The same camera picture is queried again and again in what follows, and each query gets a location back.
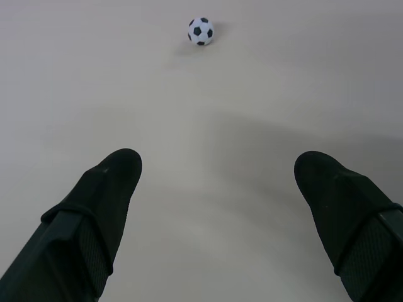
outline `black fabric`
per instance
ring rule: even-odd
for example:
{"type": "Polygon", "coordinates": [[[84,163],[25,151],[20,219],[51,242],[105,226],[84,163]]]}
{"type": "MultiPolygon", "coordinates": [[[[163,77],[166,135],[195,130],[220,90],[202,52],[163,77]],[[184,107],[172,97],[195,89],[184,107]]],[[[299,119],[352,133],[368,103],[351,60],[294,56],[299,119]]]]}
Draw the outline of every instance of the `black fabric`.
{"type": "Polygon", "coordinates": [[[90,219],[108,259],[110,274],[125,228],[130,198],[142,171],[140,155],[130,149],[113,152],[84,173],[73,190],[42,215],[50,223],[58,212],[73,211],[90,219]]]}
{"type": "Polygon", "coordinates": [[[302,154],[294,174],[336,274],[365,223],[381,211],[401,209],[369,178],[320,152],[302,154]]]}

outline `black pentagon patch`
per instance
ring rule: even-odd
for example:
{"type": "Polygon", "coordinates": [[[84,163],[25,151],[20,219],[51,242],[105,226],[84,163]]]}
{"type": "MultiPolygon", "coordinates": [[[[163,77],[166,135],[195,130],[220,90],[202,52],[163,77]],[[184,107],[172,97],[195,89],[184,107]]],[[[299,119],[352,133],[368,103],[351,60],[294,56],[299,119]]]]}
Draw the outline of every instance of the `black pentagon patch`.
{"type": "Polygon", "coordinates": [[[193,33],[196,36],[200,36],[200,34],[202,33],[202,30],[200,29],[200,27],[195,27],[195,29],[193,30],[193,33]]]}

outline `black and white ball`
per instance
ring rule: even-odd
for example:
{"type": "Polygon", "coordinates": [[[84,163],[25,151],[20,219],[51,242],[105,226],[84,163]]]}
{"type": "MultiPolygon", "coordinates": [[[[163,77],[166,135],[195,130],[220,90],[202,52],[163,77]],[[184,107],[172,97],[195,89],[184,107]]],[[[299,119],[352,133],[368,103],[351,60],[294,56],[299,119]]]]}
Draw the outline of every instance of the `black and white ball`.
{"type": "Polygon", "coordinates": [[[189,24],[189,40],[199,46],[209,44],[214,35],[213,24],[206,18],[196,18],[189,24]]]}

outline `soccer ball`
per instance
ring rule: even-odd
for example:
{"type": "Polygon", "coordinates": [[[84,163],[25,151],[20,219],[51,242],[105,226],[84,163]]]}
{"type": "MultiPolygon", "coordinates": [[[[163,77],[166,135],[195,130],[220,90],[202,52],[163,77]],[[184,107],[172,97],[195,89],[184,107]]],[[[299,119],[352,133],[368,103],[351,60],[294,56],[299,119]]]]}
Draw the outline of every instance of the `soccer ball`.
{"type": "Polygon", "coordinates": [[[212,41],[214,27],[206,18],[193,19],[189,24],[189,40],[199,46],[207,45],[212,41]]]}

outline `floor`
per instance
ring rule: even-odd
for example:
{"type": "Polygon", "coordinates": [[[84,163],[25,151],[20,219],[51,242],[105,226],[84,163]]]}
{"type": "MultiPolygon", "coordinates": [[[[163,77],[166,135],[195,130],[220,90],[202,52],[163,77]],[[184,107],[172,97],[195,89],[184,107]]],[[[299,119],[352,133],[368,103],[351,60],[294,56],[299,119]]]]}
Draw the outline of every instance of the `floor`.
{"type": "Polygon", "coordinates": [[[100,301],[350,301],[293,164],[327,152],[401,202],[402,28],[401,0],[1,1],[0,272],[129,147],[144,172],[100,301]]]}

